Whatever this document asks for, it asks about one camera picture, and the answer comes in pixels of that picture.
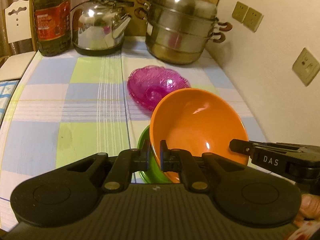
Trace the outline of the right hand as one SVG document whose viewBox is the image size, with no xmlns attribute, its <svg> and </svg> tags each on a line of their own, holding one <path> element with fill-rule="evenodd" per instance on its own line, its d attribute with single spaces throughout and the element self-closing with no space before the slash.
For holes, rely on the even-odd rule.
<svg viewBox="0 0 320 240">
<path fill-rule="evenodd" d="M 295 218 L 295 222 L 301 223 L 306 218 L 319 220 L 319 213 L 320 213 L 320 197 L 313 194 L 303 194 L 301 206 L 299 208 L 298 215 Z"/>
</svg>

